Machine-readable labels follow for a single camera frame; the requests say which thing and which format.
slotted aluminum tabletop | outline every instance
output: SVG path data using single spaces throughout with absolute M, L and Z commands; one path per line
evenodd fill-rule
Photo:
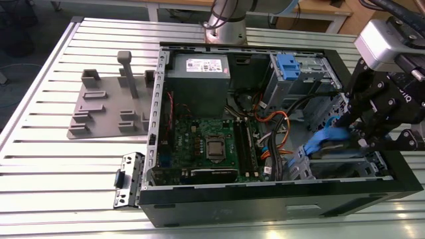
M 336 49 L 353 71 L 353 36 L 248 29 L 249 45 Z M 0 137 L 0 237 L 425 238 L 425 193 L 338 218 L 156 229 L 142 211 L 112 210 L 121 155 L 145 153 L 144 136 L 68 140 L 82 69 L 117 75 L 118 50 L 136 74 L 156 68 L 160 41 L 204 42 L 192 24 L 86 18 L 70 23 Z M 422 152 L 404 154 L 425 183 Z

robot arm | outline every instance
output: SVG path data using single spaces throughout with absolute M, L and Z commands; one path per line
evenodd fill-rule
M 382 6 L 392 1 L 370 2 Z M 402 6 L 394 7 L 401 10 L 390 13 L 402 12 L 404 17 L 372 20 L 354 41 L 362 58 L 344 89 L 346 112 L 334 123 L 334 127 L 350 132 L 350 140 L 354 138 L 357 147 L 366 151 L 425 150 L 425 21 Z M 402 123 L 412 124 L 412 128 L 392 140 L 389 132 Z M 316 150 L 310 154 L 333 141 L 333 132 L 325 136 L 313 141 Z
M 212 16 L 202 24 L 206 42 L 214 44 L 246 43 L 246 12 L 286 13 L 298 0 L 214 0 Z

blue tab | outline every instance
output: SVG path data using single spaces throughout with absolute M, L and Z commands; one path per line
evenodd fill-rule
M 277 54 L 277 66 L 284 73 L 282 77 L 286 81 L 294 81 L 300 76 L 300 63 L 296 61 L 293 55 Z

motherboard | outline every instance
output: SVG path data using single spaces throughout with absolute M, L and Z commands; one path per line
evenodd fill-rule
M 252 134 L 256 125 L 233 119 L 180 119 L 157 183 L 165 185 L 262 181 Z

screw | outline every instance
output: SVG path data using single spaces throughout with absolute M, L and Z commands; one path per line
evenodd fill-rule
M 418 81 L 423 81 L 425 80 L 425 76 L 422 75 L 422 73 L 418 70 L 412 70 L 410 74 L 414 76 L 414 78 Z

